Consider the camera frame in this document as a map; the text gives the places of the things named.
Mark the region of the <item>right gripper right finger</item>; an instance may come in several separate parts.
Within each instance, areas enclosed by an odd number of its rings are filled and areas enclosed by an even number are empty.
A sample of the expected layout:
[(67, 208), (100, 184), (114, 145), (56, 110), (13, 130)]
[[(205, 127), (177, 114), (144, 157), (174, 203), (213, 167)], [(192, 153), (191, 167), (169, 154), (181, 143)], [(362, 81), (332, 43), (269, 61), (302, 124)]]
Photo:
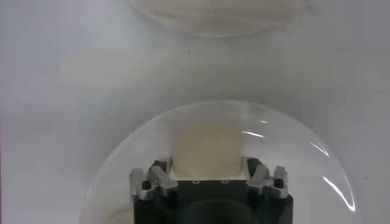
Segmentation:
[(243, 158), (246, 194), (249, 198), (269, 197), (276, 200), (288, 198), (288, 172), (277, 166), (273, 173), (258, 158)]

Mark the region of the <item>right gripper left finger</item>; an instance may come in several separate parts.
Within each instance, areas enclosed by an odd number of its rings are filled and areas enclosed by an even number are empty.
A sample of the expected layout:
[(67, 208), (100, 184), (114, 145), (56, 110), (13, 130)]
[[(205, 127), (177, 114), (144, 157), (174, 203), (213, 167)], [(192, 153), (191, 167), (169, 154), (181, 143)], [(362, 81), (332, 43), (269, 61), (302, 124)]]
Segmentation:
[(179, 188), (179, 182), (171, 179), (172, 158), (155, 160), (145, 173), (141, 168), (129, 174), (130, 199), (141, 201), (154, 199), (158, 194), (168, 197)]

